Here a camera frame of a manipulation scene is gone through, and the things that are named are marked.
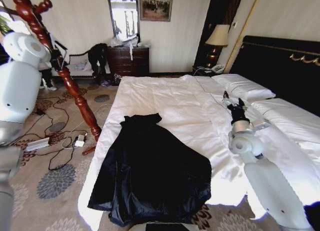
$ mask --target picture frame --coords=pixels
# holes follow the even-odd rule
[[[170,22],[173,0],[139,0],[140,20]]]

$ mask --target white charger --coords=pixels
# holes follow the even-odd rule
[[[76,141],[74,143],[74,146],[83,147],[84,145],[85,145],[85,136],[82,134],[79,134],[79,136],[76,137]]]

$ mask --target wooden bedpost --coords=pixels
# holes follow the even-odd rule
[[[53,50],[50,35],[46,27],[42,23],[41,13],[47,11],[52,7],[50,0],[44,0],[39,3],[39,5],[33,5],[30,0],[13,0],[16,4],[15,9],[19,16],[25,20],[31,31],[34,32],[39,39],[39,41],[45,45],[50,51]],[[79,87],[77,83],[70,77],[70,71],[67,67],[64,67],[62,70],[56,70],[60,77],[64,81],[64,85],[68,92],[74,97],[75,104],[78,106],[84,121],[90,126],[91,133],[93,134],[96,141],[101,133],[101,128],[97,124],[97,119],[90,109],[87,100],[82,97],[79,92]],[[94,148],[91,148],[87,151],[84,151],[82,154],[87,155],[94,151]]]

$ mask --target nightstand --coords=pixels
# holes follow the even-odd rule
[[[221,75],[221,73],[216,73],[216,72],[212,71],[211,69],[206,69],[205,67],[192,66],[192,75],[193,76],[213,77],[216,75]]]

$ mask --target power strip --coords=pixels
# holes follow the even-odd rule
[[[29,142],[25,148],[25,151],[30,152],[33,150],[38,150],[40,148],[47,147],[47,146],[49,146],[49,140],[50,140],[50,137],[46,137],[46,138],[43,138],[40,140]]]

